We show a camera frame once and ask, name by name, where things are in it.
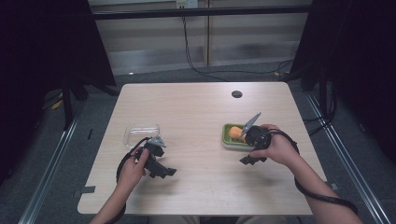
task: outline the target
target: person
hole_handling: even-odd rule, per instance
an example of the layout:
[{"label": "person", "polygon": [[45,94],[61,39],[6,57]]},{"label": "person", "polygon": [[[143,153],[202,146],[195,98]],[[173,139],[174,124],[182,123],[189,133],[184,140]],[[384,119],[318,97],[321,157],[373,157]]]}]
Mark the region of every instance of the person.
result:
[{"label": "person", "polygon": [[[277,132],[280,129],[273,124],[263,124],[263,128],[270,130],[270,132]],[[125,162],[121,172],[120,179],[114,192],[108,198],[99,213],[93,218],[92,224],[94,223],[106,223],[113,217],[115,217],[124,206],[130,193],[134,190],[134,187],[139,183],[139,180],[145,175],[144,164],[148,158],[149,151],[143,150],[138,163],[134,161],[134,154],[136,150],[132,152],[132,158]],[[330,197],[339,198],[338,195],[329,188],[329,186],[318,176],[318,174],[311,168],[311,166],[300,156],[300,154],[293,148],[290,141],[280,134],[273,134],[271,145],[267,149],[254,150],[249,154],[253,158],[266,157],[275,162],[287,166],[290,171],[294,174],[298,182],[307,190]],[[359,217],[348,207],[338,205],[334,203],[322,202],[308,196],[305,196],[309,207],[312,210],[313,216],[317,223],[362,223]],[[149,223],[161,222],[161,217],[150,217]],[[276,219],[274,221],[268,220],[273,217],[240,217],[237,220],[237,224],[241,223],[279,223],[286,221],[285,218]],[[198,217],[176,217],[175,220],[179,223],[199,223]]]}]

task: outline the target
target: forearm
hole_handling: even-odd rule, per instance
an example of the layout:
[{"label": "forearm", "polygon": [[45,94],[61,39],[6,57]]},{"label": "forearm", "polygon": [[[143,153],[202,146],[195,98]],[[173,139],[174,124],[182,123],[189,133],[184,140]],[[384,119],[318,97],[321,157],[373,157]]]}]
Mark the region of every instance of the forearm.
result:
[{"label": "forearm", "polygon": [[96,216],[93,218],[91,224],[103,224],[118,215],[128,200],[130,193],[131,191],[128,189],[116,187],[111,196],[107,199],[105,205],[103,205],[98,214],[96,214]]},{"label": "forearm", "polygon": [[[288,167],[306,190],[320,195],[339,198],[300,156],[288,164]],[[348,207],[322,202],[308,196],[305,196],[305,198],[318,223],[361,223],[360,219]]]}]

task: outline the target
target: transparent container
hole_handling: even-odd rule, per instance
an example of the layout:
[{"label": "transparent container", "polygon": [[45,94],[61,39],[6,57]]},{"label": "transparent container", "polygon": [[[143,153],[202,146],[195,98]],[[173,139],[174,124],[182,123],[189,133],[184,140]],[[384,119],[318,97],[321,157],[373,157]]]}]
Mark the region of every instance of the transparent container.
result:
[{"label": "transparent container", "polygon": [[128,148],[134,147],[145,137],[154,137],[160,134],[160,125],[156,123],[133,123],[128,125],[123,137],[123,144]]}]

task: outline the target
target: hand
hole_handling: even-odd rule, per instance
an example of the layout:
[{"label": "hand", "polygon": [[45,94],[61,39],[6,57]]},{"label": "hand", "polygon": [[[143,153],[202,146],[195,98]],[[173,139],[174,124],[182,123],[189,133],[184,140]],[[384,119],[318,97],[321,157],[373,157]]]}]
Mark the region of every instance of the hand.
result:
[{"label": "hand", "polygon": [[[263,124],[261,127],[272,133],[280,130],[273,124]],[[296,157],[300,157],[289,140],[280,134],[272,134],[271,145],[267,149],[254,150],[250,152],[249,156],[253,158],[267,157],[288,167]]]},{"label": "hand", "polygon": [[121,189],[128,194],[132,192],[142,176],[146,175],[144,166],[149,157],[149,150],[145,148],[140,156],[139,162],[135,162],[134,155],[139,149],[140,147],[135,149],[131,153],[132,157],[124,163],[117,184],[117,189]]}]

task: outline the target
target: wooden table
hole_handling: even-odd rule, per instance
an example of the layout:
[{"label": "wooden table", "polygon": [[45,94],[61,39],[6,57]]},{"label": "wooden table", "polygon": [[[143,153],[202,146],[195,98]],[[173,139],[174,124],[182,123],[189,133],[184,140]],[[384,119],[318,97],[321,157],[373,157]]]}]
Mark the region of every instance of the wooden table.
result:
[{"label": "wooden table", "polygon": [[[241,91],[241,98],[232,97]],[[319,176],[325,175],[287,84],[213,82],[128,84],[108,123],[78,211],[95,214],[116,186],[115,173],[127,152],[122,143],[130,123],[158,123],[167,147],[158,159],[176,168],[174,176],[145,176],[132,192],[126,214],[259,216],[311,215],[293,175],[271,160],[244,165],[246,150],[221,144],[225,123],[273,123],[298,143],[301,155]]]}]

